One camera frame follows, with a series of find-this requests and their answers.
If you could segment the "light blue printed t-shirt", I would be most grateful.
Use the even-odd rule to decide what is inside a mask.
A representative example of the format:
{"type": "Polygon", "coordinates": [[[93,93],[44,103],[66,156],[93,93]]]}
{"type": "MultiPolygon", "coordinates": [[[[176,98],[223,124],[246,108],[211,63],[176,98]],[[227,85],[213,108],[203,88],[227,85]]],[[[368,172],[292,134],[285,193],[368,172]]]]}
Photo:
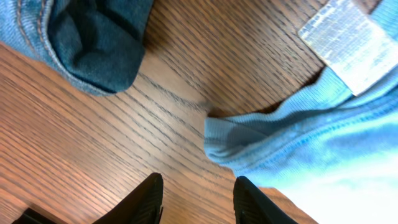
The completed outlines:
{"type": "Polygon", "coordinates": [[[207,157],[319,223],[396,223],[397,0],[329,1],[298,36],[318,80],[272,113],[206,119],[207,157]]]}

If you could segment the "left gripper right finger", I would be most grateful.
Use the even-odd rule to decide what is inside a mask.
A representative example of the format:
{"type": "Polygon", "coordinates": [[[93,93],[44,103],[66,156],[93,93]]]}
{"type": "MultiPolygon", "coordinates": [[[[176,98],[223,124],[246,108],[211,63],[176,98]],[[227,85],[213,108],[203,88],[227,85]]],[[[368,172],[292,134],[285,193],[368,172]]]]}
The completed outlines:
{"type": "Polygon", "coordinates": [[[237,224],[297,224],[245,176],[234,183],[233,203],[237,224]]]}

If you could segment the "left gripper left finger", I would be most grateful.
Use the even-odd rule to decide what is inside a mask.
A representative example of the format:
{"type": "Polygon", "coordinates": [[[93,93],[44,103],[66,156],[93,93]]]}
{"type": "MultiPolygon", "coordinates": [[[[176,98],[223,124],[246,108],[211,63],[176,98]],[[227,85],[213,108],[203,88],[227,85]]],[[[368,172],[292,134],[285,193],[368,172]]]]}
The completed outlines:
{"type": "Polygon", "coordinates": [[[162,175],[152,173],[94,224],[159,224],[163,189],[162,175]]]}

